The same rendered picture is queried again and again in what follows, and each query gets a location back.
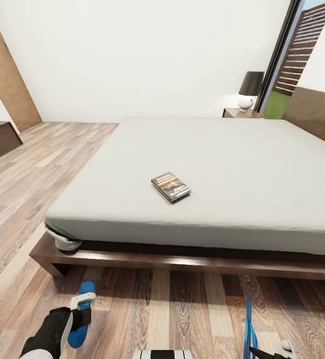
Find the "hardback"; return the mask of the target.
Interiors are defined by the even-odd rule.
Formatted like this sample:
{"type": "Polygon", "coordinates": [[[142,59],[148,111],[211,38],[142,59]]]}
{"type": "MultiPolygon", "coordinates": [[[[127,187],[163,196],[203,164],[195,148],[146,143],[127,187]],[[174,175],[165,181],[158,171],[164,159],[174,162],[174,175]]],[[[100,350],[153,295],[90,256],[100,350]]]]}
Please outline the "hardback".
{"type": "Polygon", "coordinates": [[[156,177],[151,182],[169,199],[174,202],[181,197],[191,193],[192,189],[183,183],[173,173],[168,172],[156,177]]]}

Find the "sandal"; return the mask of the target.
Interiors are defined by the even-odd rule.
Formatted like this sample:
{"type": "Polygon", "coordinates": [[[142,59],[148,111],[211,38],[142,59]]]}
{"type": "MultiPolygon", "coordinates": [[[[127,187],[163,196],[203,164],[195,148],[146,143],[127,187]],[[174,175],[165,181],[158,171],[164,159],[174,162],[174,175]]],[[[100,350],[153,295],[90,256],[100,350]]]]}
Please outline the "sandal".
{"type": "Polygon", "coordinates": [[[246,329],[245,329],[245,340],[244,340],[244,352],[243,359],[255,359],[256,355],[251,354],[249,347],[258,349],[257,337],[254,332],[254,328],[251,323],[252,316],[252,303],[251,299],[247,299],[247,311],[246,311],[246,329]]]}
{"type": "MultiPolygon", "coordinates": [[[[86,281],[82,284],[81,288],[79,289],[78,295],[81,295],[81,294],[87,293],[87,292],[94,292],[94,291],[95,291],[95,283],[92,281],[86,281]]],[[[83,303],[83,304],[79,305],[80,310],[83,310],[85,308],[90,308],[90,304],[91,303],[89,302],[89,303],[83,303]]],[[[69,345],[72,348],[77,349],[77,348],[81,347],[81,345],[83,344],[84,339],[86,337],[87,328],[88,328],[88,325],[80,327],[77,330],[69,333],[66,341],[69,343],[69,345]]]]}

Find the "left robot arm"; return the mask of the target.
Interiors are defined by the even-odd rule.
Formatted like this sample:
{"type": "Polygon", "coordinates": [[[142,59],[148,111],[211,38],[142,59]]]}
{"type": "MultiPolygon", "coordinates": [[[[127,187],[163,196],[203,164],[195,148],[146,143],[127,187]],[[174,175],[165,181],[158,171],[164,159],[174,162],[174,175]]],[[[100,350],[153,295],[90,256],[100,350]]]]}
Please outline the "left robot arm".
{"type": "Polygon", "coordinates": [[[25,342],[19,359],[58,359],[70,332],[91,324],[91,307],[80,310],[79,305],[95,301],[94,292],[87,292],[71,299],[69,308],[49,311],[42,326],[25,342]]]}

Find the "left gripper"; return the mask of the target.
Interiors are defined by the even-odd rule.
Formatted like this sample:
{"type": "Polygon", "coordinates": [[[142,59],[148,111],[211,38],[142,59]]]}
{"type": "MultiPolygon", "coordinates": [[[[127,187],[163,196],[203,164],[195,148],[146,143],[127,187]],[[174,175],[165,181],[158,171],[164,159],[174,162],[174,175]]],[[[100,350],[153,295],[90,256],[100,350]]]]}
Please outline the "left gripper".
{"type": "Polygon", "coordinates": [[[72,310],[76,313],[76,324],[74,328],[71,330],[75,331],[80,327],[86,326],[88,324],[91,324],[91,307],[85,308],[83,310],[72,310]]]}

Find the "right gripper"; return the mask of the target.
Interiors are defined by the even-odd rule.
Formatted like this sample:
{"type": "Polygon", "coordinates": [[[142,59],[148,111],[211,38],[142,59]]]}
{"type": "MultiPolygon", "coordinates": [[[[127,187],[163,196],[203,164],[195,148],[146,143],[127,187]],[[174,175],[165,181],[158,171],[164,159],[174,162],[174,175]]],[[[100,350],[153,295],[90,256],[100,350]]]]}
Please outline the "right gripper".
{"type": "Polygon", "coordinates": [[[252,346],[249,347],[249,350],[251,351],[251,354],[255,354],[259,359],[291,359],[285,358],[283,355],[277,353],[271,355],[259,349],[253,348],[252,346]]]}

